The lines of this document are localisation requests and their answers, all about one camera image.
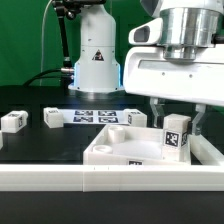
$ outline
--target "metal cylinder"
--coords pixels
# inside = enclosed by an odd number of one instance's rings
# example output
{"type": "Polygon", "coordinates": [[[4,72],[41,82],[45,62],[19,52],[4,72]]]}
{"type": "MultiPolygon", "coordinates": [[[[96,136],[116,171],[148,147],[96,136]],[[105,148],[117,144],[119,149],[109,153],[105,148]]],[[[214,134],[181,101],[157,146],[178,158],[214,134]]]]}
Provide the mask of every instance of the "metal cylinder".
{"type": "Polygon", "coordinates": [[[222,14],[207,9],[174,8],[160,13],[163,31],[160,45],[164,58],[195,59],[197,47],[211,46],[221,29],[222,14]]]}

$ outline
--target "warning label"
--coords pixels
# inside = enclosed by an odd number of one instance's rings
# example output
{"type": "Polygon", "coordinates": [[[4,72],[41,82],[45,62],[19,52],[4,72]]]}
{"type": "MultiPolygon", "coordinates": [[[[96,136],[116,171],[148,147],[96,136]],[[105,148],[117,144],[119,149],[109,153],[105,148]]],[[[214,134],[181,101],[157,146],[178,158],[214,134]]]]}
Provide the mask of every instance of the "warning label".
{"type": "Polygon", "coordinates": [[[104,61],[103,55],[101,54],[100,50],[98,50],[94,55],[93,61],[104,61]]]}

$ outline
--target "white cube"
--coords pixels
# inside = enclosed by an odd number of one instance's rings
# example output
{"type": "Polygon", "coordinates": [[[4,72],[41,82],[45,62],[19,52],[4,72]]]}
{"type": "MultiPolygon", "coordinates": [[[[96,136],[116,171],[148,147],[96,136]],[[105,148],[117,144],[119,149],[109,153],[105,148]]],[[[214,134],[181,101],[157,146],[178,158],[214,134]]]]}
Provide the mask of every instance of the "white cube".
{"type": "Polygon", "coordinates": [[[178,114],[171,114],[164,118],[163,159],[183,161],[187,147],[187,127],[190,120],[190,117],[178,114]]]}
{"type": "Polygon", "coordinates": [[[147,127],[147,115],[137,109],[125,109],[124,118],[130,126],[147,127]]]}
{"type": "Polygon", "coordinates": [[[64,126],[63,114],[56,107],[44,108],[44,121],[49,128],[62,128],[64,126]]]}
{"type": "Polygon", "coordinates": [[[1,118],[2,132],[16,133],[27,125],[28,113],[26,111],[11,111],[1,118]]]}

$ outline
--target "green wall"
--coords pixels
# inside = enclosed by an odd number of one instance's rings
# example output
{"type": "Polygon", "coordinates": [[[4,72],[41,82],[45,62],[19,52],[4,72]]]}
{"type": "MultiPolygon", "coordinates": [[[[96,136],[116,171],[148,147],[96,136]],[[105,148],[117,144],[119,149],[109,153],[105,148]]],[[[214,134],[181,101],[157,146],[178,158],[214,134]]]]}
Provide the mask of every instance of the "green wall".
{"type": "MultiPolygon", "coordinates": [[[[122,67],[128,45],[129,31],[149,17],[139,0],[108,0],[105,8],[117,22],[116,58],[122,67]]],[[[0,85],[21,85],[40,72],[41,25],[48,0],[3,1],[0,13],[0,85]]],[[[80,20],[66,21],[70,54],[73,62],[80,54],[80,20]]],[[[44,70],[61,67],[62,49],[56,13],[50,8],[45,33],[44,70]]],[[[44,80],[43,85],[58,85],[44,80]]]]}

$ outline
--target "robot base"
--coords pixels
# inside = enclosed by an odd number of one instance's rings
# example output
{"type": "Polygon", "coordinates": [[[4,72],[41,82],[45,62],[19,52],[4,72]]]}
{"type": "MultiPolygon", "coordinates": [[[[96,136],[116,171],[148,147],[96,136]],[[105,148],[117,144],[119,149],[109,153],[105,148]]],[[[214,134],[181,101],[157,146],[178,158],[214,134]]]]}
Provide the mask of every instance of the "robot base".
{"type": "Polygon", "coordinates": [[[84,92],[76,89],[68,89],[69,96],[76,96],[89,100],[107,100],[115,97],[124,96],[126,92],[123,88],[119,88],[113,92],[84,92]]]}

